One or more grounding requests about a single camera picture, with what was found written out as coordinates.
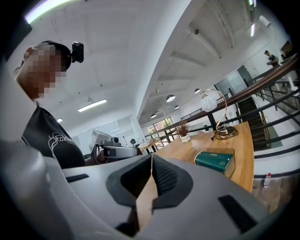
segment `wooden tabletop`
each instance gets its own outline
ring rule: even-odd
[[[194,164],[195,156],[203,148],[233,148],[235,150],[235,170],[231,180],[251,192],[254,170],[254,151],[248,122],[234,126],[239,134],[227,140],[210,138],[213,132],[191,136],[191,140],[183,143],[180,138],[166,145],[155,154],[161,157],[176,158]],[[145,226],[152,216],[152,201],[158,197],[155,181],[150,176],[143,191],[136,200],[137,215],[140,227]]]
[[[147,148],[149,148],[149,147],[152,147],[152,146],[153,146],[154,144],[156,144],[158,141],[159,141],[159,138],[158,138],[157,140],[155,140],[153,143],[149,144],[148,146],[141,148],[141,151],[143,151],[143,150],[145,150],[145,149],[147,149]]]
[[[183,143],[180,138],[156,152],[161,157],[176,158],[194,164],[195,156],[201,148],[233,148],[235,156],[235,170],[231,180],[239,184],[242,188],[251,192],[253,184],[254,151],[252,137],[248,122],[234,126],[239,134],[226,140],[210,138],[213,132],[191,136],[191,140]]]

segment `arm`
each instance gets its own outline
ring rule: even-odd
[[[104,159],[104,153],[103,150],[100,151],[97,155],[97,162],[99,164],[104,164],[105,163],[105,159]],[[85,160],[85,165],[86,166],[93,166],[93,165],[98,165],[98,163],[95,163],[91,157],[89,157],[88,159]]]

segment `flower vase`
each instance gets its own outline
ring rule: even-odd
[[[185,135],[184,137],[180,136],[180,139],[182,140],[183,143],[187,143],[191,138],[189,135]]]

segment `ceiling beam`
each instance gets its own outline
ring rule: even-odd
[[[157,92],[157,93],[153,93],[149,96],[149,98],[157,98],[157,97],[163,97],[163,96],[166,96],[166,95],[169,95],[169,94],[178,94],[178,93],[182,93],[184,92],[185,90],[179,90],[179,91],[172,91],[172,92]]]
[[[187,33],[193,33],[193,37],[195,40],[200,42],[204,47],[206,47],[213,55],[215,55],[217,58],[221,58],[221,54],[219,51],[211,45],[211,43],[205,39],[205,37],[202,36],[202,34],[199,32],[198,29],[193,30],[192,28],[187,29]]]
[[[249,16],[249,11],[247,9],[247,3],[246,1],[241,1],[242,7],[243,7],[243,15],[245,19],[245,25],[246,28],[250,27],[251,21],[250,21],[250,16]]]
[[[235,41],[234,41],[234,37],[233,37],[233,32],[231,30],[231,27],[229,25],[229,22],[224,14],[224,11],[222,10],[222,8],[220,7],[219,3],[217,0],[207,0],[206,2],[208,4],[208,6],[210,7],[211,11],[213,12],[213,14],[215,15],[215,17],[217,18],[218,22],[220,23],[225,36],[227,38],[228,44],[231,48],[235,47]]]
[[[173,81],[173,80],[180,80],[180,81],[193,81],[196,80],[195,77],[190,76],[177,76],[177,75],[161,75],[158,78],[158,81]]]
[[[201,62],[201,61],[199,61],[195,58],[189,57],[188,55],[183,54],[183,53],[172,52],[171,57],[175,58],[175,60],[178,61],[178,62],[194,64],[194,65],[198,65],[198,66],[206,68],[205,63],[203,63],[203,62]]]

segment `black t-shirt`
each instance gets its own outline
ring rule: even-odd
[[[37,106],[22,140],[39,150],[43,156],[58,160],[61,168],[85,166],[80,149],[57,120],[44,108]]]
[[[269,57],[269,60],[270,60],[270,61],[274,61],[274,60],[277,60],[277,58],[272,54],[272,55]],[[272,65],[273,67],[275,67],[277,64],[278,64],[278,62],[275,62],[275,63],[272,63],[271,65]]]

